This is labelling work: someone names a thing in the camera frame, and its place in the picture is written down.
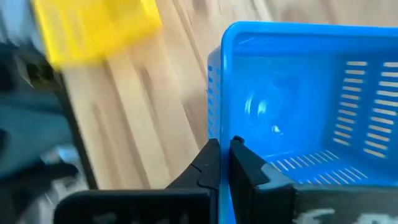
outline yellow object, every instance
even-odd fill
[[[155,0],[34,0],[49,62],[89,62],[153,33]]]

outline black object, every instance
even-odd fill
[[[51,188],[51,181],[73,177],[78,169],[66,163],[48,165],[42,161],[24,170],[0,179],[0,208],[7,212],[0,215],[0,223],[16,223],[29,205]]]
[[[7,135],[7,131],[0,129],[0,159],[6,148]]]
[[[0,63],[0,93],[9,92],[15,88],[7,66]]]
[[[398,221],[398,188],[297,184],[246,146],[230,144],[229,186],[237,224]],[[209,140],[165,190],[87,191],[55,211],[64,223],[217,223],[220,146]]]

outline blue plastic basket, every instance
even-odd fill
[[[301,183],[397,185],[398,29],[239,22],[208,58],[208,135]]]

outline wooden floor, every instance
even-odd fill
[[[398,25],[395,0],[158,0],[163,29],[109,56],[65,68],[101,189],[156,189],[206,143],[206,60],[234,21]]]

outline basket slot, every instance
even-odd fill
[[[312,161],[312,159],[310,159],[307,155],[302,155],[302,157],[303,157],[303,161],[306,161],[308,164],[316,165],[316,163],[314,163],[314,161]]]
[[[347,62],[346,65],[352,65],[352,66],[366,66],[368,63],[367,62]]]
[[[380,157],[380,158],[383,158],[383,159],[387,158],[387,156],[384,155],[383,153],[376,152],[376,151],[373,151],[373,150],[370,150],[370,149],[364,148],[363,151],[366,152],[366,153],[369,153],[370,155],[377,156],[377,157]]]
[[[382,77],[392,77],[392,78],[397,78],[398,77],[398,72],[382,72],[381,73]]]
[[[306,166],[310,166],[310,164],[305,162],[304,158],[301,158],[300,156],[297,156],[296,158],[297,158],[297,161],[301,162],[302,164],[304,164]]]
[[[351,74],[351,75],[365,75],[364,70],[345,70],[346,74]]]
[[[375,125],[375,124],[370,124],[369,125],[370,129],[376,130],[376,131],[380,131],[380,132],[384,132],[384,133],[391,133],[392,130],[389,128],[384,128],[384,127],[380,127],[380,125]]]
[[[397,112],[395,112],[395,111],[384,110],[384,109],[380,109],[380,108],[373,108],[373,112],[385,114],[385,115],[397,116]]]
[[[398,92],[395,91],[378,90],[376,94],[381,96],[398,97]]]
[[[343,123],[345,125],[355,124],[355,120],[347,118],[347,117],[345,117],[343,115],[339,115],[337,117],[337,120],[338,120],[339,123]]]
[[[358,180],[362,180],[363,178],[368,178],[362,172],[360,172],[357,169],[353,169],[352,167],[344,168],[343,170],[346,171],[347,173],[349,173],[350,175],[352,175],[353,177],[355,177]]]
[[[336,156],[334,153],[332,153],[329,150],[325,150],[325,152],[327,152],[329,155],[331,155],[332,157],[334,157],[335,159],[340,159],[338,156]]]
[[[364,83],[360,78],[345,78],[343,81],[348,83]]]
[[[331,174],[325,173],[325,175],[327,176],[327,178],[330,180],[330,182],[331,182],[332,184],[341,185],[340,181],[339,181],[337,178],[333,177]]]
[[[334,131],[333,133],[335,135],[338,135],[338,136],[343,137],[343,138],[347,138],[347,139],[352,138],[351,135],[343,133],[343,132],[340,132],[340,131]]]
[[[351,127],[345,126],[343,124],[336,124],[337,128],[340,128],[340,131],[353,131]]]
[[[350,116],[356,116],[356,115],[357,115],[357,113],[352,112],[352,111],[349,111],[349,110],[342,110],[342,109],[339,109],[338,112],[339,112],[339,113],[342,113],[342,114],[350,115]]]
[[[349,100],[359,100],[359,96],[356,95],[341,94],[341,97]]]
[[[338,173],[339,173],[342,177],[344,177],[346,180],[350,181],[351,183],[355,183],[355,182],[356,182],[355,176],[353,176],[352,174],[350,175],[349,172],[343,171],[343,170],[339,169],[339,170],[338,170]]]
[[[352,86],[343,86],[342,89],[346,90],[346,91],[353,91],[353,92],[361,92],[361,90],[362,90],[359,87],[352,87]]]
[[[319,175],[319,178],[323,184],[331,184],[331,182],[326,177],[324,177],[322,174]]]
[[[387,86],[387,87],[398,87],[398,82],[388,82],[388,81],[380,81],[380,86]]]
[[[270,162],[271,166],[273,166],[277,171],[282,172],[279,167],[277,167],[273,162]]]
[[[383,144],[378,144],[375,143],[375,140],[372,139],[372,141],[365,140],[365,144],[374,148],[382,149],[382,150],[388,150],[388,147],[383,145]]]
[[[371,117],[372,121],[376,121],[376,122],[380,122],[380,123],[384,123],[384,124],[390,124],[390,125],[394,125],[394,121],[390,120],[390,119],[385,119],[385,118],[380,118],[380,117],[376,117],[376,116],[372,116]]]
[[[358,104],[356,103],[347,103],[347,102],[340,102],[339,103],[341,106],[346,107],[346,108],[353,108],[353,109],[357,109],[359,108]]]
[[[367,137],[374,138],[374,139],[378,139],[378,140],[380,140],[380,141],[385,141],[385,142],[390,141],[389,138],[384,137],[384,136],[381,136],[381,135],[378,135],[378,134],[367,133],[366,135],[367,135]]]
[[[383,66],[390,68],[398,68],[398,62],[384,62]]]
[[[323,155],[322,153],[318,153],[318,152],[315,152],[314,153],[318,158],[320,158],[322,161],[325,161],[325,162],[330,162],[329,160],[328,160],[328,158],[329,158],[329,156],[325,156],[325,155]]]
[[[340,138],[333,138],[333,140],[334,140],[334,142],[343,144],[343,145],[345,145],[345,146],[350,146],[350,145],[351,145],[349,142],[346,142],[346,141],[344,141],[344,140],[341,140]]]
[[[303,167],[303,164],[301,165],[301,163],[299,163],[296,159],[290,157],[289,158],[294,164],[296,164],[299,168]]]
[[[380,97],[380,98],[381,99],[374,100],[374,102],[376,104],[379,104],[379,105],[391,106],[391,107],[394,107],[394,108],[398,107],[398,102],[391,101],[390,98],[388,98],[388,100],[386,98],[384,98],[384,97]]]

